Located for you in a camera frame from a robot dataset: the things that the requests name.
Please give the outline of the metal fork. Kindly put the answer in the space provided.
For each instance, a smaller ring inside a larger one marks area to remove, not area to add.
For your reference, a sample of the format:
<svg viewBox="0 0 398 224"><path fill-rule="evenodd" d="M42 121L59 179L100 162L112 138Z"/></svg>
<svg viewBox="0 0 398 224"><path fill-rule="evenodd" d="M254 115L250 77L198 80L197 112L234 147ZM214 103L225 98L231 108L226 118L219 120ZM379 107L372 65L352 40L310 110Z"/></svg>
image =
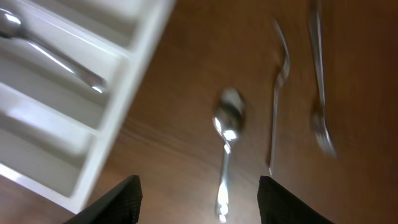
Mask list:
<svg viewBox="0 0 398 224"><path fill-rule="evenodd" d="M313 107L311 125L322 152L336 159L337 153L328 132L325 118L325 81L323 71L322 22L320 6L320 1L312 1L308 11L308 31L312 47L313 63L315 67L318 89L318 100Z"/></svg>
<svg viewBox="0 0 398 224"><path fill-rule="evenodd" d="M279 36L282 48L284 51L284 60L281 69L279 70L274 82L273 107L272 107L272 132L271 132L271 154L269 158L269 174L273 176L275 156L276 156L276 140L277 140L277 123L278 123L278 109L279 109L279 93L284 86L286 79L290 73L290 54L285 40L284 33L279 25L277 19L274 20L275 29Z"/></svg>

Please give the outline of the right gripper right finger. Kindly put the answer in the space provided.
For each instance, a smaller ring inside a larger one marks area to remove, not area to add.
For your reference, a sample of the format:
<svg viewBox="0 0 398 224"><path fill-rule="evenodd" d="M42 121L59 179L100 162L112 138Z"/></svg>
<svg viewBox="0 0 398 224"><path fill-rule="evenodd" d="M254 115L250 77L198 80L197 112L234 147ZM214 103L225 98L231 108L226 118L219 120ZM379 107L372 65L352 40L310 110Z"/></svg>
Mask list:
<svg viewBox="0 0 398 224"><path fill-rule="evenodd" d="M257 202L262 224L332 224L270 176L261 176Z"/></svg>

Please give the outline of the white plastic cutlery tray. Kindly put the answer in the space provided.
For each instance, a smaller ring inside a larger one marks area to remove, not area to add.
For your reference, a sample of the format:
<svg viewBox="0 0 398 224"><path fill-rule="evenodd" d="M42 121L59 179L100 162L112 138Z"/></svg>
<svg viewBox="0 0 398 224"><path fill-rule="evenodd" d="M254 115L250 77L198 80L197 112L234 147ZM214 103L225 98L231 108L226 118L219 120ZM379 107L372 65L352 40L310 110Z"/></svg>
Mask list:
<svg viewBox="0 0 398 224"><path fill-rule="evenodd" d="M1 39L1 175L84 209L173 1L2 1L35 35L107 81L105 94L21 39Z"/></svg>

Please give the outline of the large metal spoon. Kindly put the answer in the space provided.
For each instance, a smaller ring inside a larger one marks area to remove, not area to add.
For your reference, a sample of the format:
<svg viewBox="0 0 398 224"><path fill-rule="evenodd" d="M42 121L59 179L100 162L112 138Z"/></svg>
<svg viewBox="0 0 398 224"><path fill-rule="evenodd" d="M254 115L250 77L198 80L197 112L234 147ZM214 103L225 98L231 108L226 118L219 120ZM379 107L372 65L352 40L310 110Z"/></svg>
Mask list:
<svg viewBox="0 0 398 224"><path fill-rule="evenodd" d="M223 140L223 162L216 196L215 214L220 223L226 223L229 215L228 165L231 150L239 139L244 126L245 101L233 87L225 88L216 104L212 119L216 132Z"/></svg>
<svg viewBox="0 0 398 224"><path fill-rule="evenodd" d="M27 28L18 13L3 7L1 8L1 38L24 40L94 91L101 94L105 94L108 91L108 84L104 78L86 68L39 35L35 35Z"/></svg>

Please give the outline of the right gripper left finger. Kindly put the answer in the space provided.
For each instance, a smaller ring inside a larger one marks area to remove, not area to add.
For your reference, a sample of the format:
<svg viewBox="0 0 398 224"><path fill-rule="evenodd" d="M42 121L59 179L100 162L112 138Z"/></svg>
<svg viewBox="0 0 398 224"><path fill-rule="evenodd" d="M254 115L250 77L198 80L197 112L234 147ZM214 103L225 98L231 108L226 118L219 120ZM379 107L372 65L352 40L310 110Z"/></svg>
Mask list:
<svg viewBox="0 0 398 224"><path fill-rule="evenodd" d="M142 198L140 177L130 175L65 224L136 224Z"/></svg>

